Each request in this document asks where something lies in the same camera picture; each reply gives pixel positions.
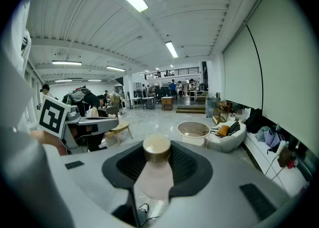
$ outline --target tile floor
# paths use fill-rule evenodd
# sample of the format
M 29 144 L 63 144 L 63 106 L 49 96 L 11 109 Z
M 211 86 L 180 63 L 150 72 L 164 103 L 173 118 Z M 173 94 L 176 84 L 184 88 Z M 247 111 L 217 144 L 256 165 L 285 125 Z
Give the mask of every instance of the tile floor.
M 180 104 L 187 105 L 187 100 L 179 100 L 178 103 L 175 101 L 173 111 L 162 111 L 160 104 L 156 104 L 155 110 L 143 110 L 141 108 L 132 110 L 127 109 L 126 113 L 121 115 L 121 119 L 130 123 L 129 128 L 133 139 L 131 139 L 128 130 L 124 130 L 119 133 L 120 143 L 130 144 L 133 142 L 142 141 L 147 135 L 151 134 L 163 134 L 168 136 L 170 140 L 180 141 L 181 135 L 177 131 L 177 126 L 185 121 L 202 122 L 209 127 L 215 126 L 212 118 L 206 118 L 206 115 L 204 114 L 176 113 L 177 105 Z M 103 140 L 101 146 L 121 147 L 121 145 L 117 144 L 116 136 L 112 136 L 110 139 Z M 253 163 L 242 146 L 239 146 L 229 154 L 235 158 L 244 160 L 253 166 Z M 168 206 L 168 200 L 158 201 L 150 199 L 136 186 L 134 190 L 137 208 L 143 203 L 148 203 L 150 205 L 148 218 L 160 216 Z M 156 222 L 156 219 L 149 220 L 143 227 L 150 227 L 154 222 Z

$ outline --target fluorescent ceiling light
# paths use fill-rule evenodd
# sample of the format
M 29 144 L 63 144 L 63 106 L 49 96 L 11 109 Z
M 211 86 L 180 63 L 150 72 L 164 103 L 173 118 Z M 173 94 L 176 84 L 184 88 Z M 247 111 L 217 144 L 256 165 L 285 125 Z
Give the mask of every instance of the fluorescent ceiling light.
M 147 8 L 149 8 L 148 5 L 144 2 L 144 0 L 126 0 L 126 1 L 129 2 L 139 12 L 142 12 L 146 10 Z
M 72 82 L 72 80 L 56 80 L 55 82 Z
M 173 58 L 178 58 L 178 55 L 175 51 L 175 48 L 174 48 L 172 42 L 169 41 L 169 42 L 166 42 L 165 44 L 166 44 L 167 48 L 169 49 L 169 51 L 171 52 Z
M 78 65 L 78 66 L 81 66 L 82 62 L 80 62 L 80 61 L 68 61 L 68 60 L 53 60 L 52 64 L 54 64 L 54 65 Z
M 112 70 L 117 70 L 117 71 L 122 71 L 125 72 L 125 69 L 117 68 L 117 67 L 112 67 L 112 66 L 107 66 L 107 69 L 112 69 Z

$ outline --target trash can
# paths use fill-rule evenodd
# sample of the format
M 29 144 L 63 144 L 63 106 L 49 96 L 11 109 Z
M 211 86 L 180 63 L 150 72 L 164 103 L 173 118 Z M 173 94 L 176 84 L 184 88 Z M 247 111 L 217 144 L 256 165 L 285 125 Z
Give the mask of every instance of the trash can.
M 200 122 L 183 122 L 177 127 L 184 143 L 204 146 L 208 142 L 210 129 L 206 124 Z

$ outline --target white ceiling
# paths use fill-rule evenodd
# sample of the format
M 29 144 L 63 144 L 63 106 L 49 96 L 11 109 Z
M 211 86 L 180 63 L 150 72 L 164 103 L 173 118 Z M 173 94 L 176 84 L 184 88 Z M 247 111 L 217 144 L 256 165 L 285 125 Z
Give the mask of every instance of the white ceiling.
M 139 13 L 125 0 L 32 0 L 29 59 L 49 82 L 68 77 L 112 80 L 125 74 L 109 71 L 107 65 L 132 73 L 207 60 L 215 42 L 222 41 L 221 33 L 234 27 L 231 22 L 243 1 L 145 0 L 149 8 Z M 164 44 L 169 40 L 178 59 Z M 83 66 L 51 64 L 66 59 Z

